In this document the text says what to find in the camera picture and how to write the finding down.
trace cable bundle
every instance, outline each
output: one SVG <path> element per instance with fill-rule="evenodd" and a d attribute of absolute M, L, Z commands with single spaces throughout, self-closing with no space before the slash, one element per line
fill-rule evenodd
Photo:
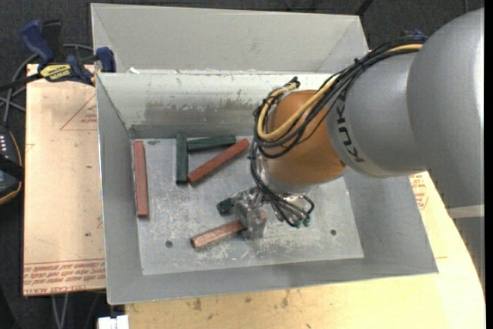
<path fill-rule="evenodd" d="M 355 59 L 354 63 L 344 70 L 327 79 L 317 90 L 314 96 L 307 100 L 286 122 L 275 130 L 267 130 L 267 121 L 274 106 L 290 91 L 299 88 L 297 77 L 292 78 L 287 84 L 272 91 L 253 113 L 255 128 L 252 143 L 250 144 L 250 172 L 263 194 L 262 203 L 268 202 L 277 215 L 277 218 L 291 225 L 299 227 L 301 224 L 307 226 L 310 222 L 310 213 L 314 209 L 314 203 L 308 196 L 299 196 L 304 200 L 307 209 L 290 202 L 290 196 L 275 193 L 262 180 L 260 175 L 260 163 L 265 158 L 279 158 L 286 155 L 294 147 L 307 141 L 318 129 L 321 123 L 334 107 L 337 97 L 348 90 L 354 81 L 366 69 L 372 65 L 396 55 L 403 55 L 418 51 L 425 36 L 412 35 L 396 39 L 392 42 L 380 45 L 361 59 Z M 304 137 L 307 127 L 319 115 L 323 114 L 317 125 L 308 136 Z"/>

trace gray metal tray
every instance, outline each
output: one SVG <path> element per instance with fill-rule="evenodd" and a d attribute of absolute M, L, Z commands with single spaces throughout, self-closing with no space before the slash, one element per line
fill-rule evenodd
<path fill-rule="evenodd" d="M 325 77 L 298 76 L 306 88 Z M 171 137 L 245 135 L 253 128 L 252 109 L 289 78 L 168 72 L 98 76 L 109 303 L 436 271 L 408 178 L 381 180 L 352 171 L 314 191 L 313 226 L 292 230 L 266 207 L 265 240 L 245 243 L 233 238 L 204 251 L 192 249 L 190 236 L 226 221 L 216 213 L 216 203 L 253 183 L 246 158 L 239 157 L 196 187 L 176 186 Z M 148 220 L 137 219 L 133 199 L 130 147 L 135 138 L 147 139 Z M 190 156 L 190 168 L 208 155 L 213 153 Z"/>

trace wooden board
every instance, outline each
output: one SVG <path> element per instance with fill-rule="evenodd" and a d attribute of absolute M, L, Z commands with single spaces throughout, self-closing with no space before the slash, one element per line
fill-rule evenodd
<path fill-rule="evenodd" d="M 411 177 L 439 274 L 128 304 L 134 329 L 485 327 L 481 285 L 427 173 Z"/>

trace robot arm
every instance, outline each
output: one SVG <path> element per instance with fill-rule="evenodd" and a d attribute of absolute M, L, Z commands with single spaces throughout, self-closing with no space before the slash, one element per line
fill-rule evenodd
<path fill-rule="evenodd" d="M 318 91 L 292 81 L 272 92 L 257 111 L 251 155 L 266 200 L 304 196 L 345 166 L 377 177 L 428 170 L 452 216 L 481 215 L 484 15 L 457 18 L 426 42 L 381 46 Z M 296 208 L 277 209 L 296 219 Z"/>

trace gray metal base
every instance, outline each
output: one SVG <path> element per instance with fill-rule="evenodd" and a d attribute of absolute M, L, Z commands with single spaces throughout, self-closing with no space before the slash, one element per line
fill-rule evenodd
<path fill-rule="evenodd" d="M 220 216 L 218 202 L 255 185 L 248 153 L 190 186 L 176 185 L 175 139 L 147 140 L 145 148 L 150 215 L 138 219 L 137 225 L 144 275 L 363 257 L 343 177 L 310 191 L 316 208 L 309 227 L 295 229 L 281 223 L 267 205 L 263 208 L 267 215 L 263 239 L 245 241 L 238 235 L 194 250 L 191 236 L 236 219 Z M 189 155 L 189 169 L 220 151 Z"/>

